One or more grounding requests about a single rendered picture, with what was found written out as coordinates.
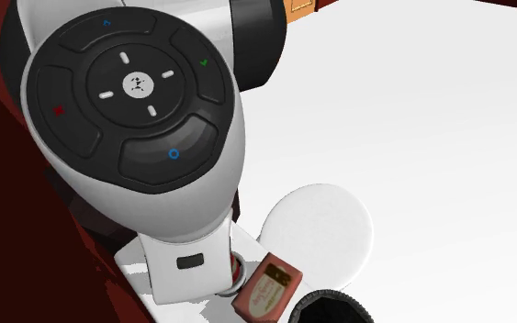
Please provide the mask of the white round plate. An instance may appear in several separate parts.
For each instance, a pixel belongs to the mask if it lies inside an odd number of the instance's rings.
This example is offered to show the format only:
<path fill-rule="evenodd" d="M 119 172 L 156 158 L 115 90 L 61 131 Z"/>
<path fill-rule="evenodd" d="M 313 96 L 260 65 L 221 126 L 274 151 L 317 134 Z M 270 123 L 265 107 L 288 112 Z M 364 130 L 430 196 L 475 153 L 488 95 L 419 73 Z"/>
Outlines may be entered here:
<path fill-rule="evenodd" d="M 258 242 L 302 271 L 312 289 L 342 291 L 370 257 L 374 225 L 365 205 L 346 189 L 309 184 L 275 204 Z"/>

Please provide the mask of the red can with silver rim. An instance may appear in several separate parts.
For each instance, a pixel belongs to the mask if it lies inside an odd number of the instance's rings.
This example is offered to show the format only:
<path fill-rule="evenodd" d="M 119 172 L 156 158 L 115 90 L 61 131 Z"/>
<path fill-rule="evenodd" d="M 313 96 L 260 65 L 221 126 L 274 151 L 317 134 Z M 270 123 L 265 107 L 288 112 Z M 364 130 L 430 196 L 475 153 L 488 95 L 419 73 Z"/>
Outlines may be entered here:
<path fill-rule="evenodd" d="M 235 251 L 230 253 L 231 257 L 231 272 L 232 272 L 232 286 L 220 293 L 218 296 L 230 297 L 240 292 L 246 282 L 247 270 L 243 257 Z"/>

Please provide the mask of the pink rectangular box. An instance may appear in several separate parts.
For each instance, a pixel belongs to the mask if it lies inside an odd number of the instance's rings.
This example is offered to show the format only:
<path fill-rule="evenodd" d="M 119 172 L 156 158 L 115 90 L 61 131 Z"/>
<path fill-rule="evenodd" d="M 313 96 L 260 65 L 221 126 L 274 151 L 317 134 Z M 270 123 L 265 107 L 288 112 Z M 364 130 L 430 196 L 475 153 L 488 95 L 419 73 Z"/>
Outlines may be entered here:
<path fill-rule="evenodd" d="M 246 323 L 277 323 L 303 272 L 268 252 L 231 305 Z"/>

